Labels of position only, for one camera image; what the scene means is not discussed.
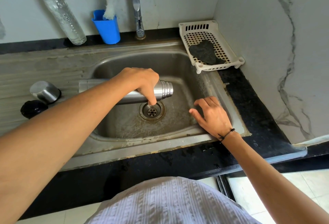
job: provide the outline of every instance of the backsplash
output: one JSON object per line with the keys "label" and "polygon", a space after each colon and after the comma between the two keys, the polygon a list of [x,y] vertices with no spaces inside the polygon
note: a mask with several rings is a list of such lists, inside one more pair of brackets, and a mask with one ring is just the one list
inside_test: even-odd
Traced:
{"label": "backsplash", "polygon": [[[92,11],[105,8],[105,0],[66,0],[86,35],[98,34]],[[213,17],[217,0],[141,0],[146,30],[178,27],[179,22]],[[42,0],[0,0],[0,18],[6,36],[0,43],[64,38]],[[135,30],[131,0],[117,0],[116,13],[121,32]]]}
{"label": "backsplash", "polygon": [[291,143],[329,140],[329,0],[218,0],[214,19]]}

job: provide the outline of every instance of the white textured shirt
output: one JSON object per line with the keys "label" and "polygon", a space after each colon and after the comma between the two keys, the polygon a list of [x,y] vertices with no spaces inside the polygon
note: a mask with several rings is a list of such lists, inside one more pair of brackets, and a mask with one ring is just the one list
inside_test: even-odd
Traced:
{"label": "white textured shirt", "polygon": [[218,190],[183,177],[137,184],[102,202],[86,223],[260,224]]}

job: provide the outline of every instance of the drain strainer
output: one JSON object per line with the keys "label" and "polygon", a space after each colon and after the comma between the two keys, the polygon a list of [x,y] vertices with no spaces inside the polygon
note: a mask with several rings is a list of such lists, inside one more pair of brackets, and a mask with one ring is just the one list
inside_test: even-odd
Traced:
{"label": "drain strainer", "polygon": [[143,119],[147,121],[155,121],[162,117],[164,113],[164,106],[161,102],[157,102],[156,105],[142,103],[139,107],[139,113]]}

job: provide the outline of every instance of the blue container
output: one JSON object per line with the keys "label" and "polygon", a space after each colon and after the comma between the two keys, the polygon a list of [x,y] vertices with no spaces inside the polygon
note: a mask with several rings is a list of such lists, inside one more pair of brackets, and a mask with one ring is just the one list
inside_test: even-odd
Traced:
{"label": "blue container", "polygon": [[120,31],[117,17],[115,16],[113,20],[103,20],[104,12],[105,10],[95,10],[92,21],[94,22],[104,43],[116,44],[120,41]]}

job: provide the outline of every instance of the sink basin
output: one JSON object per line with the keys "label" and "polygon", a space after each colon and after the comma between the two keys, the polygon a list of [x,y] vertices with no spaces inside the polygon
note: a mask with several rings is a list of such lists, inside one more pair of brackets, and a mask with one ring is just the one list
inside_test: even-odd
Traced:
{"label": "sink basin", "polygon": [[83,78],[110,79],[125,67],[152,68],[161,80],[173,84],[172,97],[154,107],[145,103],[114,106],[62,170],[215,140],[188,112],[203,97],[217,97],[233,127],[240,134],[245,132],[218,72],[197,74],[180,41],[109,49],[108,56]]}

